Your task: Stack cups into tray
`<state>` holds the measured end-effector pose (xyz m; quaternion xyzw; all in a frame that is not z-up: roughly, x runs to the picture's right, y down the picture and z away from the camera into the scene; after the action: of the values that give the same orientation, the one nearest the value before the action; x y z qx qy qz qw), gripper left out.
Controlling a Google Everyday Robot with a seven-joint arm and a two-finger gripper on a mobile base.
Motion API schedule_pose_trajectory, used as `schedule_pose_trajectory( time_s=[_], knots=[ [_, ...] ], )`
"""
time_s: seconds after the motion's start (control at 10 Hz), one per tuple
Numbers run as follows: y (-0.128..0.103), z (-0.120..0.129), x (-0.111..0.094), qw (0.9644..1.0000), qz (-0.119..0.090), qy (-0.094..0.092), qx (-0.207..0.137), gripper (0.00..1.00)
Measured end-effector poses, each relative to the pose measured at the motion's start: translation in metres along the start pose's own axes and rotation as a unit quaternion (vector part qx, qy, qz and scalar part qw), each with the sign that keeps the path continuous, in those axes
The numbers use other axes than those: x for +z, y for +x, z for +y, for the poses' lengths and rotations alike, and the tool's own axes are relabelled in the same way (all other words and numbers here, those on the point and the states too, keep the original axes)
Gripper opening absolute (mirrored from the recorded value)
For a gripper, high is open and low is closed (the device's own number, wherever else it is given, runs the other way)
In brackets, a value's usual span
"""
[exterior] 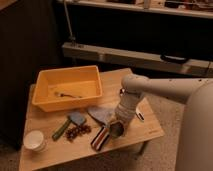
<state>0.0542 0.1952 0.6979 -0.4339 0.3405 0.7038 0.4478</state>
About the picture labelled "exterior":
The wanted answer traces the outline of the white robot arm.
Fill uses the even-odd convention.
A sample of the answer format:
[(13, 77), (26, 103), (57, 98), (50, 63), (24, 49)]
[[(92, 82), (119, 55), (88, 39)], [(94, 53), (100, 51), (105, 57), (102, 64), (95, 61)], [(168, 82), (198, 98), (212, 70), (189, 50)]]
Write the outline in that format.
[(127, 74), (115, 118), (126, 127), (146, 93), (185, 105), (175, 171), (213, 171), (213, 78), (151, 79)]

